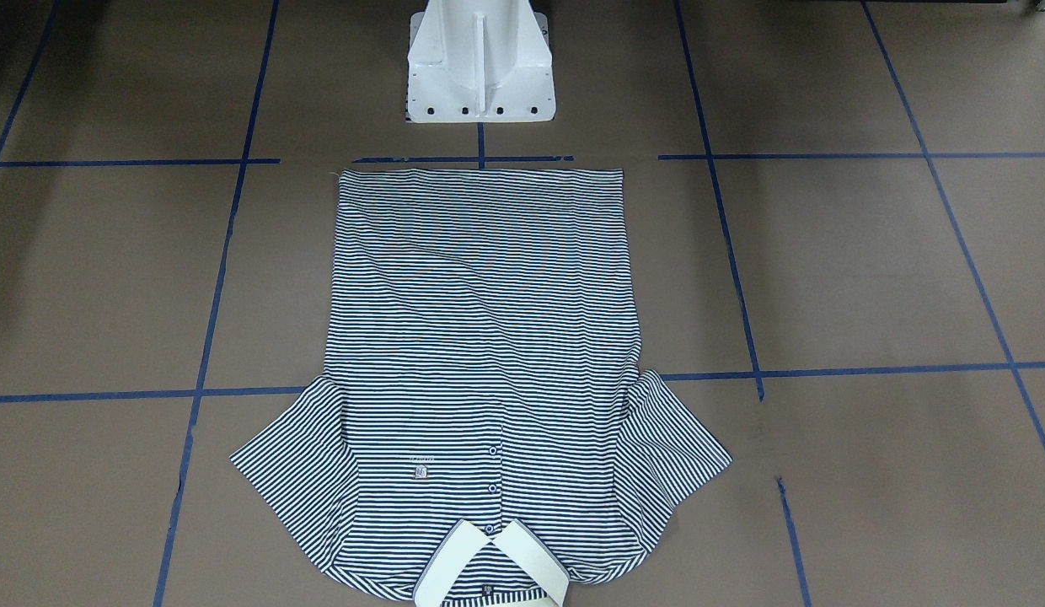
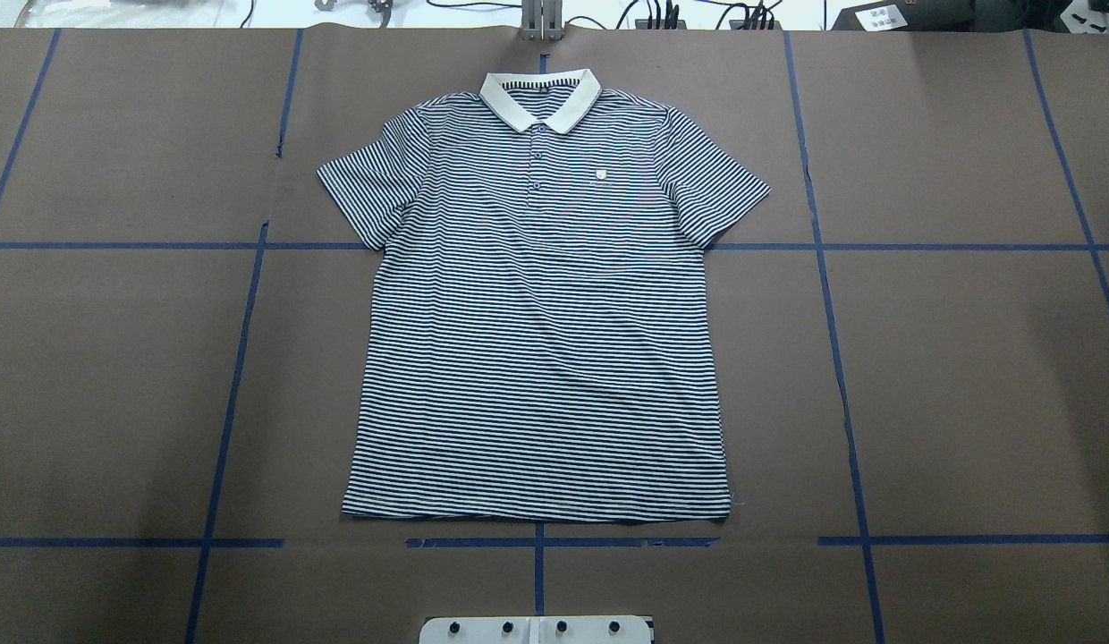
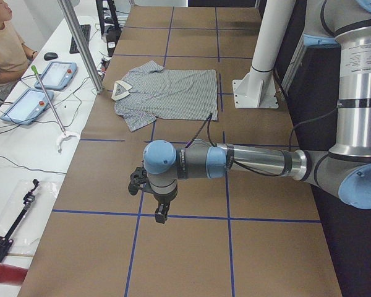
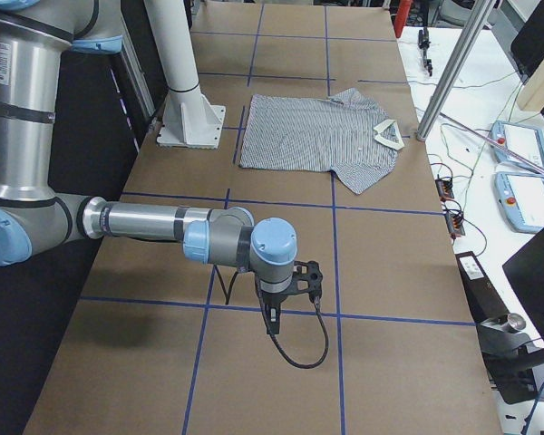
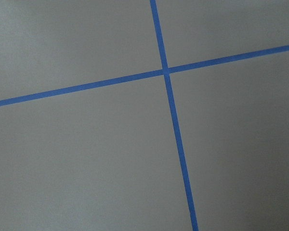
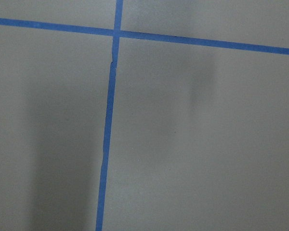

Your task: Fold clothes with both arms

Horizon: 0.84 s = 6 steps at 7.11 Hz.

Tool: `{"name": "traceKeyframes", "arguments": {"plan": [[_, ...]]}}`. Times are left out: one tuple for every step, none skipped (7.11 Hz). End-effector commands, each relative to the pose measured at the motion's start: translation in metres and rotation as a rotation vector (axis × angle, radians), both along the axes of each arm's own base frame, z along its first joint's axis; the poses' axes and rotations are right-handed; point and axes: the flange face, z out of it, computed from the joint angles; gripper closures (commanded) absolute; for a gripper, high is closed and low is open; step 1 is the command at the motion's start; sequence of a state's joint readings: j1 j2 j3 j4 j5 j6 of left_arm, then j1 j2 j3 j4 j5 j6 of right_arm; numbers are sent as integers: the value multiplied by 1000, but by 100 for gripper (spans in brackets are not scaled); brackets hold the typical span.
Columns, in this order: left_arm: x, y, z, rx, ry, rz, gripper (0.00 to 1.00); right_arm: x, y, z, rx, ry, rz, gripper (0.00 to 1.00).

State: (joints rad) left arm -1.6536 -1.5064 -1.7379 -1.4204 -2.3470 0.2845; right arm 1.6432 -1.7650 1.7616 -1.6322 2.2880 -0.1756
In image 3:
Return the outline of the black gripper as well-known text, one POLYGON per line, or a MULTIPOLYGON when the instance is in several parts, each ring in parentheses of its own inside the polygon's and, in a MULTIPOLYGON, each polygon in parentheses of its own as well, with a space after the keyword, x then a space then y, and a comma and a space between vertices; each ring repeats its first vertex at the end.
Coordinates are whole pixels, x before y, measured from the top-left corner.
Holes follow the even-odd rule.
POLYGON ((168 212, 170 203, 172 201, 172 195, 155 195, 155 199, 158 201, 158 206, 155 210, 155 221, 157 223, 166 223, 168 219, 168 212))

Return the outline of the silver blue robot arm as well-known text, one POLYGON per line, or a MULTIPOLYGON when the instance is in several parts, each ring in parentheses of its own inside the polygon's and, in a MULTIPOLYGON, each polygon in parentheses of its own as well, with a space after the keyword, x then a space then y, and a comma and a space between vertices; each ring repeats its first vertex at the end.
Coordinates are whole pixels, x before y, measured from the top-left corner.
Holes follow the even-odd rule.
POLYGON ((153 194, 155 220, 167 220, 177 182, 220 178, 229 170, 291 177, 358 209, 371 209, 371 1, 309 1, 304 45, 341 48, 336 143, 328 151, 273 150, 192 140, 185 147, 155 140, 128 190, 153 194))

